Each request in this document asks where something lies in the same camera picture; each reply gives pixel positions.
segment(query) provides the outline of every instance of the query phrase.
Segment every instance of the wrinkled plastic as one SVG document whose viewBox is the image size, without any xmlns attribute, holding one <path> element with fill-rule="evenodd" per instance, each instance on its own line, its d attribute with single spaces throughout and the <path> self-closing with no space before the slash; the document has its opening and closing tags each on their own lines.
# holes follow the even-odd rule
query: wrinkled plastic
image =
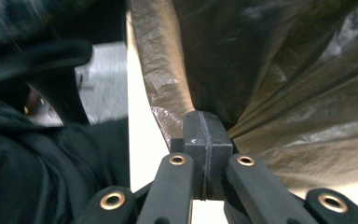
<svg viewBox="0 0 358 224">
<path fill-rule="evenodd" d="M 171 1 L 131 2 L 132 25 L 147 98 L 167 144 L 182 137 L 183 117 L 193 111 L 180 31 Z"/>
<path fill-rule="evenodd" d="M 293 191 L 358 184 L 358 1 L 151 2 L 131 1 L 146 87 L 186 76 L 194 107 L 219 116 L 239 151 L 262 157 Z M 180 38 L 162 23 L 180 27 Z M 164 63 L 148 59 L 170 57 L 153 51 L 170 48 L 153 33 L 181 42 L 185 68 L 150 83 L 146 68 Z M 187 102 L 172 94 L 179 85 L 153 92 L 152 107 Z"/>
</svg>

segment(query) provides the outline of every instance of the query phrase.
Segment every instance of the black fabric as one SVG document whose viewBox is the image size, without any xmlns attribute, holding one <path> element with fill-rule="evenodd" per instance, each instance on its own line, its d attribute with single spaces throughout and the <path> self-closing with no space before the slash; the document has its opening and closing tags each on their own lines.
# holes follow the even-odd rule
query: black fabric
<svg viewBox="0 0 358 224">
<path fill-rule="evenodd" d="M 128 144 L 126 119 L 0 130 L 0 223 L 68 223 L 98 190 L 128 187 Z"/>
</svg>

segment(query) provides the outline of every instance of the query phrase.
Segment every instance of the black plastic bracket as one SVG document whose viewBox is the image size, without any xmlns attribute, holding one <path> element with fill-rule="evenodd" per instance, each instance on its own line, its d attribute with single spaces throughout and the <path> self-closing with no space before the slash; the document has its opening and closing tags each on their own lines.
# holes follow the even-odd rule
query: black plastic bracket
<svg viewBox="0 0 358 224">
<path fill-rule="evenodd" d="M 193 174 L 190 156 L 172 153 L 164 157 L 137 223 L 190 223 Z"/>
<path fill-rule="evenodd" d="M 195 162 L 194 199 L 224 200 L 222 180 L 233 144 L 219 118 L 211 113 L 186 114 L 184 152 Z"/>
<path fill-rule="evenodd" d="M 317 223 L 256 157 L 233 155 L 228 162 L 227 179 L 253 223 Z"/>
</svg>

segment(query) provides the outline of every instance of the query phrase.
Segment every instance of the metal ring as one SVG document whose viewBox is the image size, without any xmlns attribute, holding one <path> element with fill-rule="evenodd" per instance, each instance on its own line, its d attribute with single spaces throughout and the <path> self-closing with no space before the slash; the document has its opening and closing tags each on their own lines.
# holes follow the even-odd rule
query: metal ring
<svg viewBox="0 0 358 224">
<path fill-rule="evenodd" d="M 250 158 L 250 157 L 241 156 L 241 157 L 237 158 L 237 161 L 241 165 L 245 165 L 245 166 L 253 166 L 253 165 L 255 165 L 255 160 Z"/>
<path fill-rule="evenodd" d="M 172 165 L 182 165 L 185 164 L 186 158 L 183 156 L 172 156 L 170 157 L 170 164 Z"/>
<path fill-rule="evenodd" d="M 337 213 L 346 213 L 348 211 L 348 206 L 337 196 L 331 194 L 321 194 L 318 196 L 318 201 L 325 208 L 332 210 Z"/>
<path fill-rule="evenodd" d="M 108 200 L 113 197 L 117 198 L 117 202 L 109 203 Z M 124 194 L 122 192 L 113 191 L 112 193 L 109 193 L 109 194 L 106 194 L 105 196 L 103 196 L 103 198 L 101 199 L 100 206 L 104 210 L 113 210 L 113 209 L 119 208 L 124 203 L 124 201 L 126 201 L 126 197 L 124 196 Z"/>
</svg>

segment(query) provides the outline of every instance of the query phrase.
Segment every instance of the plastic sheet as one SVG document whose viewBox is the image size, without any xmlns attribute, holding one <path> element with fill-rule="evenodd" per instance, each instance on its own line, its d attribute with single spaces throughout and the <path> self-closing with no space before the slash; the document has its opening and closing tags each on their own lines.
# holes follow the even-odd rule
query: plastic sheet
<svg viewBox="0 0 358 224">
<path fill-rule="evenodd" d="M 186 76 L 194 107 L 218 115 L 239 151 L 262 157 L 292 191 L 358 185 L 358 1 L 151 2 L 131 1 L 137 45 L 147 49 L 140 50 L 146 87 L 167 86 L 168 73 Z M 180 38 L 160 26 L 167 21 Z M 171 47 L 152 33 L 183 46 L 185 67 L 150 83 L 147 68 L 164 66 L 148 58 L 175 61 L 164 50 L 151 54 Z M 185 111 L 187 96 L 172 94 L 179 85 L 186 87 L 154 92 L 151 105 L 176 111 L 168 102 L 179 102 Z M 155 112 L 157 120 L 174 114 Z"/>
</svg>

